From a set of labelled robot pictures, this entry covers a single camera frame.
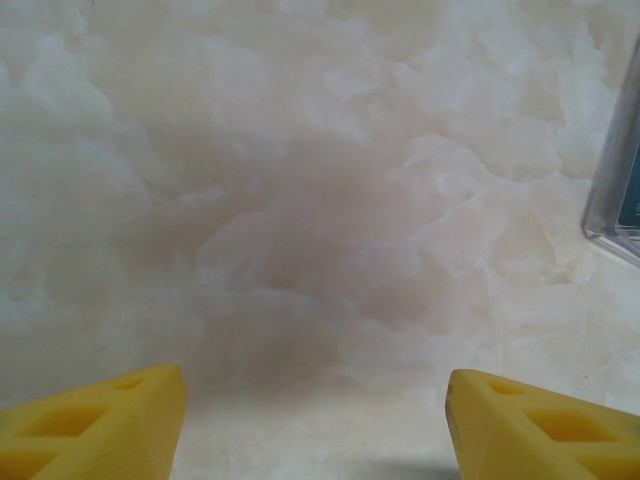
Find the white marble surface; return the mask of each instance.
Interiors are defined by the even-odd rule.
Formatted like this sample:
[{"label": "white marble surface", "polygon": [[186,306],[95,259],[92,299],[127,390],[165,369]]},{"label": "white marble surface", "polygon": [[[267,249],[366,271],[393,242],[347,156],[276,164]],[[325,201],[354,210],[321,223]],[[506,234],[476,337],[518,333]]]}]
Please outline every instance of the white marble surface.
[{"label": "white marble surface", "polygon": [[453,480],[448,375],[640,413],[579,219],[637,0],[0,2],[0,403],[155,362],[173,478]]}]

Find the yellow 3d-printed piece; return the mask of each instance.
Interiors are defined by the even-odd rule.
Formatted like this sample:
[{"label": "yellow 3d-printed piece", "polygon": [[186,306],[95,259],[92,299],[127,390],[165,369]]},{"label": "yellow 3d-printed piece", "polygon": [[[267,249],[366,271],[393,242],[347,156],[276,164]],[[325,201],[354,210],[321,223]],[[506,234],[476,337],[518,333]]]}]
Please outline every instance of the yellow 3d-printed piece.
[{"label": "yellow 3d-printed piece", "polygon": [[0,412],[0,479],[166,480],[186,403],[160,365]]},{"label": "yellow 3d-printed piece", "polygon": [[473,370],[445,410],[464,480],[640,479],[640,417]]}]

